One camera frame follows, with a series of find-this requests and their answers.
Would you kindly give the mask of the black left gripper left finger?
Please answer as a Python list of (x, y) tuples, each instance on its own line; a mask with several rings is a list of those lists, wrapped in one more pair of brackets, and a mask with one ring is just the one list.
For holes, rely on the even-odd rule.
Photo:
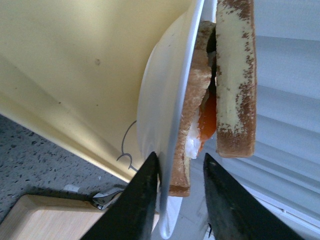
[(149, 240), (156, 208), (159, 159), (152, 152), (115, 204), (83, 240)]

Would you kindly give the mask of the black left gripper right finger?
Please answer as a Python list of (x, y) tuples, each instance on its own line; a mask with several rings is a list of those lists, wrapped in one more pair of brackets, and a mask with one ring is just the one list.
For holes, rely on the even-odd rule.
[(209, 224), (217, 240), (300, 240), (210, 154), (203, 162)]

